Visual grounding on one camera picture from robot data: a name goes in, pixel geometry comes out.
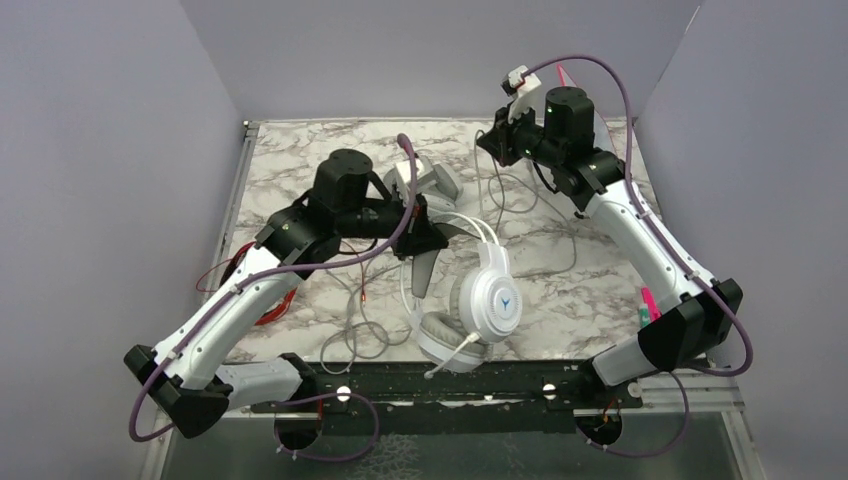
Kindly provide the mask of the white gaming headset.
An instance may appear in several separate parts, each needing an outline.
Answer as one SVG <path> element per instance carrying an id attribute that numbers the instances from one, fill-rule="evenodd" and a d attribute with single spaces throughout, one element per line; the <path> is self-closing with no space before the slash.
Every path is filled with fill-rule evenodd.
<path id="1" fill-rule="evenodd" d="M 437 213 L 438 219 L 459 219 L 478 239 L 479 265 L 459 274 L 449 298 L 449 311 L 425 312 L 421 300 L 410 302 L 406 263 L 400 264 L 399 290 L 410 331 L 419 349 L 435 366 L 423 377 L 446 370 L 468 373 L 487 360 L 487 348 L 509 337 L 519 324 L 522 296 L 511 274 L 510 255 L 495 230 L 484 220 L 456 212 Z"/>

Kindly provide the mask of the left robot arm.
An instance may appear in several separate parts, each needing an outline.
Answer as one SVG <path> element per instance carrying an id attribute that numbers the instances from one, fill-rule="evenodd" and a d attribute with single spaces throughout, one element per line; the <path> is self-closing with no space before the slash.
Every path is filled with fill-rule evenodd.
<path id="1" fill-rule="evenodd" d="M 310 405 L 315 386 L 298 356 L 242 364 L 226 358 L 262 314 L 313 273 L 360 265 L 384 252 L 406 259 L 447 247 L 420 192 L 418 155 L 406 136 L 397 141 L 406 182 L 389 189 L 367 155 L 333 151 L 312 186 L 269 217 L 242 263 L 183 325 L 154 346 L 126 353 L 125 365 L 141 385 L 128 421 L 133 441 L 151 440 L 138 428 L 146 400 L 167 416 L 168 429 L 187 438 L 245 406 L 282 402 L 298 411 Z"/>

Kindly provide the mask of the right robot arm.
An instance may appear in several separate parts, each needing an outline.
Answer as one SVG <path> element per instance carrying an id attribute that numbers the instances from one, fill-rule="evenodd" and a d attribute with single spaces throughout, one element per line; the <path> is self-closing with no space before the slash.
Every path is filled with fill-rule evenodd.
<path id="1" fill-rule="evenodd" d="M 502 166 L 527 159 L 551 171 L 558 192 L 608 235 L 652 292 L 658 320 L 584 362 L 579 398 L 600 407 L 617 386 L 656 371 L 671 372 L 723 343 L 743 294 L 732 279 L 718 280 L 695 261 L 657 219 L 626 164 L 595 144 L 594 105 L 577 87 L 545 96 L 544 121 L 533 109 L 508 103 L 477 145 Z"/>

